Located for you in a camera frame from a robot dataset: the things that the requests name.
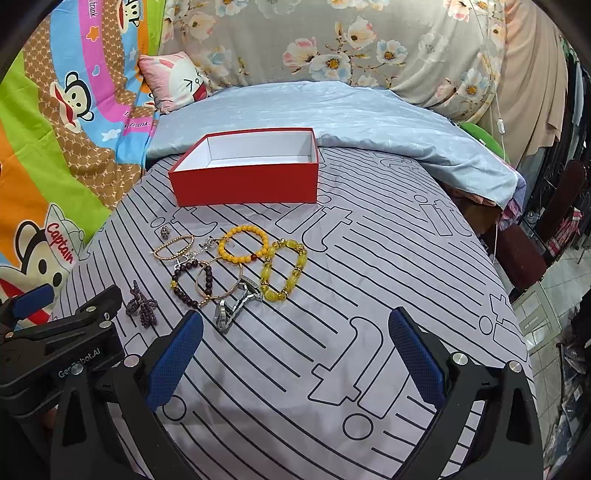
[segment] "cartoon monkey face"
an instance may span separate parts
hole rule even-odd
[[[90,122],[95,114],[90,111],[92,99],[88,85],[78,77],[78,72],[70,72],[66,75],[66,88],[64,89],[64,101],[71,107],[78,118]]]
[[[17,230],[15,249],[21,261],[21,268],[0,265],[0,300],[39,287],[45,283],[53,286],[57,299],[68,271],[56,260],[43,230],[30,220],[23,222]],[[39,325],[49,320],[48,312],[40,310],[20,322],[22,327]]]
[[[115,8],[121,33],[127,32],[130,23],[139,27],[139,21],[141,19],[139,0],[119,0]]]

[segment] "flower print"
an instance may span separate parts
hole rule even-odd
[[[216,15],[236,15],[248,5],[248,0],[216,0]]]
[[[351,63],[345,53],[318,55],[310,62],[310,74],[314,80],[340,80],[351,78]]]
[[[491,13],[491,8],[493,5],[489,3],[489,0],[473,0],[472,6],[474,7],[475,13]]]
[[[168,0],[166,5],[173,9],[175,20],[184,17],[189,11],[189,0]]]
[[[327,0],[332,8],[343,8],[355,7],[357,10],[363,10],[368,5],[374,10],[383,10],[390,4],[390,0]]]
[[[452,81],[449,78],[444,78],[443,83],[437,87],[437,90],[435,90],[435,95],[433,95],[423,106],[426,108],[439,106],[443,102],[449,100],[454,93],[456,93],[456,88]]]
[[[448,41],[437,32],[425,33],[418,42],[418,58],[422,61],[444,61]]]
[[[489,27],[488,33],[496,49],[503,50],[505,48],[505,27],[501,24],[494,23]]]
[[[446,78],[443,80],[443,83],[437,87],[435,96],[439,101],[449,100],[454,93],[456,93],[456,88],[452,85],[452,81]]]
[[[193,63],[205,73],[213,73],[217,77],[230,75],[229,68],[232,66],[232,50],[224,46],[214,48],[213,51],[202,50],[191,58]]]
[[[478,54],[478,59],[484,65],[484,68],[486,69],[487,74],[491,77],[493,82],[497,83],[501,78],[501,67],[503,64],[503,58],[502,57],[490,57],[489,58],[489,56],[487,54],[480,52]]]
[[[469,0],[443,0],[443,6],[447,8],[448,16],[456,20],[470,20]]]
[[[162,33],[160,41],[166,43],[174,38],[174,7],[169,7],[164,11],[164,20],[162,22]]]
[[[489,78],[483,77],[475,69],[468,70],[460,82],[460,86],[457,88],[457,94],[473,102],[482,100],[490,84]]]
[[[378,38],[378,34],[374,32],[372,24],[361,17],[357,17],[357,20],[351,24],[346,34],[347,42],[354,50],[367,47],[376,38]]]
[[[213,25],[216,19],[211,15],[207,15],[203,12],[197,12],[191,17],[189,21],[189,31],[193,38],[199,41],[203,41],[212,34]]]
[[[298,38],[287,46],[283,54],[283,65],[287,67],[303,67],[309,64],[318,55],[316,39]]]
[[[342,10],[343,8],[354,7],[357,0],[327,0],[332,8]]]
[[[378,81],[371,75],[369,75],[368,77],[366,77],[365,75],[359,77],[357,79],[357,85],[360,87],[379,87]]]
[[[275,15],[287,15],[296,9],[301,0],[255,0],[265,18]]]
[[[403,65],[408,55],[407,49],[396,40],[380,40],[376,51],[378,61],[389,65]]]
[[[374,10],[382,11],[384,7],[387,7],[390,4],[390,0],[368,0],[371,8]]]

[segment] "cartoon monkey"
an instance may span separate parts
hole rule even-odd
[[[53,287],[54,300],[66,283],[69,272],[80,259],[84,233],[50,204],[45,226],[31,220],[20,223],[14,235],[14,251],[20,267],[0,265],[0,302],[21,295],[45,283]],[[51,306],[19,322],[21,327],[39,325],[50,318]]]
[[[141,19],[139,0],[119,0],[115,8],[121,33],[127,32],[130,23],[139,27],[139,21]]]
[[[87,122],[95,119],[95,114],[90,111],[92,97],[88,85],[80,78],[78,72],[72,71],[66,75],[65,88],[60,84],[52,82],[50,93],[60,104],[60,118],[66,128],[74,133],[80,133],[79,118]]]
[[[59,264],[52,253],[44,230],[30,220],[20,224],[15,235],[15,250],[21,261],[21,268],[0,265],[0,300],[5,301],[15,295],[21,295],[45,283],[53,287],[56,299],[68,271]],[[49,318],[48,312],[39,310],[28,320],[21,321],[20,325],[39,325],[47,322]]]
[[[78,77],[78,72],[70,72],[66,75],[66,88],[64,100],[72,107],[78,118],[92,122],[95,114],[90,111],[92,98],[88,85]]]

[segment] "yellow beaded bracelet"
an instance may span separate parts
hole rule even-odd
[[[271,278],[271,270],[273,268],[273,257],[275,257],[275,253],[283,247],[291,248],[298,254],[298,257],[295,262],[295,268],[285,282],[285,287],[283,287],[281,291],[276,292],[269,286],[269,278]],[[307,261],[308,252],[304,244],[299,244],[296,240],[285,240],[283,238],[278,242],[273,242],[267,251],[265,264],[261,271],[261,292],[265,298],[269,301],[285,300],[296,287],[297,281],[300,278]]]
[[[260,236],[261,240],[262,240],[262,248],[258,252],[256,252],[255,254],[245,255],[243,257],[236,257],[234,255],[230,255],[226,251],[226,241],[228,239],[230,239],[231,237],[233,237],[234,235],[236,235],[236,233],[239,233],[239,232],[252,232],[252,233]],[[262,228],[259,228],[255,225],[242,225],[242,226],[233,227],[232,229],[230,229],[230,231],[228,233],[226,233],[226,235],[224,235],[222,237],[222,239],[220,240],[219,245],[217,247],[217,251],[219,252],[220,257],[222,257],[224,260],[232,262],[232,263],[243,264],[243,263],[248,263],[248,262],[254,261],[257,258],[262,258],[264,255],[267,254],[268,248],[269,248],[269,238],[267,237],[267,234],[265,233],[265,231]]]

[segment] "metal screw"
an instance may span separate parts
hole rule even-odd
[[[84,370],[84,366],[82,364],[74,364],[74,365],[72,365],[72,368],[70,369],[70,373],[72,375],[80,375],[83,370]]]
[[[138,355],[128,355],[125,357],[125,360],[123,360],[123,364],[126,367],[135,367],[138,363],[139,363]]]
[[[509,368],[511,368],[516,374],[520,373],[523,370],[523,367],[519,362],[512,360],[509,362]]]
[[[465,353],[456,352],[452,355],[452,360],[458,365],[466,365],[468,363],[468,357]]]

